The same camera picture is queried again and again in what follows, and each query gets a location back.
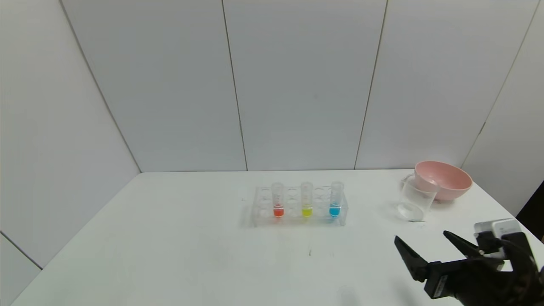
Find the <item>blue liquid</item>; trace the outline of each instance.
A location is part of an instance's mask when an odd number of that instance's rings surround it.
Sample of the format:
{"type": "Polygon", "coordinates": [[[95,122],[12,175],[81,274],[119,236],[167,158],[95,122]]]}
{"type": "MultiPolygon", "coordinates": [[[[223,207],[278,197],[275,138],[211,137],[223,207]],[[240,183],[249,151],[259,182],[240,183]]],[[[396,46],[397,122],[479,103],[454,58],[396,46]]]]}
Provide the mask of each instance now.
{"type": "Polygon", "coordinates": [[[338,218],[338,216],[340,216],[340,205],[331,203],[329,206],[329,213],[331,214],[331,217],[338,218]]]}

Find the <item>white wall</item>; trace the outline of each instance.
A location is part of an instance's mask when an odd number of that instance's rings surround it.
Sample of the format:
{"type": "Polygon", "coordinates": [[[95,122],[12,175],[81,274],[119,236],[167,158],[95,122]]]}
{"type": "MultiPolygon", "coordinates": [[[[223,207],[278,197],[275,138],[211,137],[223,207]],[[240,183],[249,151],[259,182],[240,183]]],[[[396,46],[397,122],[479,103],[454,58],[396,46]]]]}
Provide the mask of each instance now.
{"type": "Polygon", "coordinates": [[[142,171],[246,170],[221,1],[63,3],[142,171]]]}
{"type": "Polygon", "coordinates": [[[44,266],[139,171],[60,3],[4,0],[0,18],[2,231],[44,266]]]}
{"type": "Polygon", "coordinates": [[[463,169],[516,215],[544,180],[544,4],[463,169]]]}
{"type": "Polygon", "coordinates": [[[357,169],[461,166],[537,3],[389,1],[357,169]]]}
{"type": "Polygon", "coordinates": [[[2,267],[0,301],[2,306],[9,306],[40,273],[40,269],[4,236],[0,237],[0,246],[0,267],[2,267]]]}
{"type": "Polygon", "coordinates": [[[248,169],[353,169],[386,0],[224,3],[248,169]]]}

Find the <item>empty test tube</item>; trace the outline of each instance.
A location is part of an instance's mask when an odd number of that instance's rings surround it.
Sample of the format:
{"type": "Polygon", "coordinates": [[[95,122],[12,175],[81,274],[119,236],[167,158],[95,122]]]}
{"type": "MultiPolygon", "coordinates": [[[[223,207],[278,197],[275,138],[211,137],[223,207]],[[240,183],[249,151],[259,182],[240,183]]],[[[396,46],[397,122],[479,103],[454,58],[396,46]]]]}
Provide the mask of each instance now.
{"type": "Polygon", "coordinates": [[[332,182],[331,204],[329,206],[329,213],[331,214],[331,217],[333,218],[338,218],[338,216],[340,215],[343,191],[344,191],[344,184],[342,184],[341,182],[332,182]]]}
{"type": "Polygon", "coordinates": [[[313,185],[310,182],[300,184],[300,201],[302,202],[302,216],[312,215],[313,185]]]}
{"type": "Polygon", "coordinates": [[[272,204],[274,205],[274,216],[281,218],[283,216],[283,184],[272,184],[272,204]]]}

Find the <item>blue liquid test tube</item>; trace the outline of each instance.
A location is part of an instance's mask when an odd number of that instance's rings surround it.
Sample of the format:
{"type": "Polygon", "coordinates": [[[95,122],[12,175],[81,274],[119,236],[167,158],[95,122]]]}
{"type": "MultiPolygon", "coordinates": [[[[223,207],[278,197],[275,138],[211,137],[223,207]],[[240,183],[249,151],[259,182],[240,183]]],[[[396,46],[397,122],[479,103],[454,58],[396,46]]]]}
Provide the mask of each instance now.
{"type": "Polygon", "coordinates": [[[332,218],[340,216],[340,208],[342,202],[342,194],[344,192],[344,184],[341,182],[332,182],[331,184],[331,204],[329,213],[332,218]]]}

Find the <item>white tabletop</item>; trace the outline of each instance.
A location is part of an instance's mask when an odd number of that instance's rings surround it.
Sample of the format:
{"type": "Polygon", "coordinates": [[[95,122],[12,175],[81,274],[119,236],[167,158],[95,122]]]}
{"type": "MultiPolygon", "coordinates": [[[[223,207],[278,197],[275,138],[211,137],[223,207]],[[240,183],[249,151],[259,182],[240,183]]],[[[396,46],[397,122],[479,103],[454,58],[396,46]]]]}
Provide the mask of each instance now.
{"type": "MultiPolygon", "coordinates": [[[[432,301],[393,244],[428,261],[463,256],[443,237],[474,241],[476,222],[511,218],[474,184],[426,222],[391,204],[411,170],[193,172],[138,175],[45,267],[22,305],[459,305],[432,301]],[[254,228],[256,186],[343,181],[345,227],[254,228]]],[[[538,264],[544,246],[526,231],[538,264]]]]}

